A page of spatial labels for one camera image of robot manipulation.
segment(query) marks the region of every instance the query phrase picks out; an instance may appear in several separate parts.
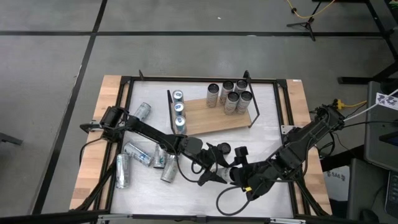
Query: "wooden tray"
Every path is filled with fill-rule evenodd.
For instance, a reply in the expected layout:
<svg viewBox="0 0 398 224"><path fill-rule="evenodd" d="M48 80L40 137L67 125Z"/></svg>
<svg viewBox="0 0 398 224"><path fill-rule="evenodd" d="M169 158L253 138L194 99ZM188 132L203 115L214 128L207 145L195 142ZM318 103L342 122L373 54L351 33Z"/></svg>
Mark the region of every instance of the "wooden tray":
<svg viewBox="0 0 398 224"><path fill-rule="evenodd" d="M232 128L248 127L251 125L249 112L246 110L244 114L233 113L226 115L224 113L224 105L220 103L218 98L217 105L209 108L206 105L206 99L188 100L184 102L185 118L187 120L186 135L209 133L213 131L222 131ZM171 110L172 121L175 120L175 114Z"/></svg>

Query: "yellow cable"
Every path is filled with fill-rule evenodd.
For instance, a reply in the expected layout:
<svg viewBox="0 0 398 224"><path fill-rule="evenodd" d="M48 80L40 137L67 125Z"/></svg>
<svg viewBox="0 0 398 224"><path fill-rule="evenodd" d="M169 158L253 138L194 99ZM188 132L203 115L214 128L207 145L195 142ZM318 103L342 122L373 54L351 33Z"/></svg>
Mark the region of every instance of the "yellow cable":
<svg viewBox="0 0 398 224"><path fill-rule="evenodd" d="M293 7L292 3L290 2L290 0L286 0L286 1L289 3L290 8L293 9L294 7ZM317 13L315 13L314 15L311 15L311 16L300 16L296 11L294 11L294 14L296 14L296 16L299 17L299 18L308 19L308 18L310 18L310 17L313 17L313 16L316 16L316 15L320 14L320 13L323 12L327 7L329 7L331 4L333 4L335 1L336 1L336 0L332 0L332 2L330 2L327 6L325 6L323 9L321 9L321 11L319 11L319 12L317 12Z"/></svg>
<svg viewBox="0 0 398 224"><path fill-rule="evenodd" d="M357 104L354 104L354 105L344 105L344 107L356 107L356 106L362 105L362 104L364 104L364 103L366 103L366 102L367 102L367 101L365 100L365 101L362 101L362 102L357 103Z"/></svg>

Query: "gray concrete floor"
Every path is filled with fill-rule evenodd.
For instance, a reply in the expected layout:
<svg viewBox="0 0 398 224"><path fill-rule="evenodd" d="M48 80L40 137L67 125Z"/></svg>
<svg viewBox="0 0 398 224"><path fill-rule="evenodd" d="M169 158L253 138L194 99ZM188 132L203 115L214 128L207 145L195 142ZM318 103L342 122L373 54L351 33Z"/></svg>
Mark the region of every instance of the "gray concrete floor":
<svg viewBox="0 0 398 224"><path fill-rule="evenodd" d="M303 15L316 6L293 3ZM2 1L0 30L91 31L100 4ZM385 5L374 7L391 28L394 21ZM285 32L299 31L285 26L298 21L280 0L116 0L108 1L100 30ZM377 31L365 5L340 3L316 17L313 29ZM0 144L0 217L29 212L87 43L88 37L0 36L0 132L24 140L20 147ZM86 141L78 126L91 120L103 75L138 75L141 69L147 76L240 77L249 70L254 78L303 80L312 110L334 98L347 104L366 99L366 86L339 85L336 78L370 77L392 61L380 38L97 37L43 212L68 210ZM364 127L356 126L340 137L345 146L355 147L363 134ZM336 151L342 150L337 145Z"/></svg>

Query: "label sticker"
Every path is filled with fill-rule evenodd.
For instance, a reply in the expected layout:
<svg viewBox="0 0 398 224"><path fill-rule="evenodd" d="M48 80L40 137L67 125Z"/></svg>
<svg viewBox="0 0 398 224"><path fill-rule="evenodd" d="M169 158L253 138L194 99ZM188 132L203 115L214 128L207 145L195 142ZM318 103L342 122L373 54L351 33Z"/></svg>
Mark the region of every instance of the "label sticker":
<svg viewBox="0 0 398 224"><path fill-rule="evenodd" d="M376 103L382 101L385 99L388 95L377 93L376 94ZM393 96L388 96L386 100L384 100L382 103L379 105L385 106L394 110L398 110L398 98L393 97Z"/></svg>

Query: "tripod stand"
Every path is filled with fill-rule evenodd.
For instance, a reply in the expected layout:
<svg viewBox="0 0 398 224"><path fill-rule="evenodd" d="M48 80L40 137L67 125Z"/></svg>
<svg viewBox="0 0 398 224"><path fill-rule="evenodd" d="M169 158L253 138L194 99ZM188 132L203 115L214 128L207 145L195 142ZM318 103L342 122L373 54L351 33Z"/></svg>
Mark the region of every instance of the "tripod stand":
<svg viewBox="0 0 398 224"><path fill-rule="evenodd" d="M321 5L321 1L318 3L315 10L312 12L312 14L311 14L312 16L317 12L320 5ZM296 10L297 10L296 8L293 8L292 13L295 13ZM312 28L311 28L311 23L314 21L314 18L312 16L308 19L307 22L297 22L297 23L293 23L293 24L287 24L286 26L287 27L302 26L302 27L306 28L310 32L310 37L311 37L312 41L315 41L315 36L313 35Z"/></svg>

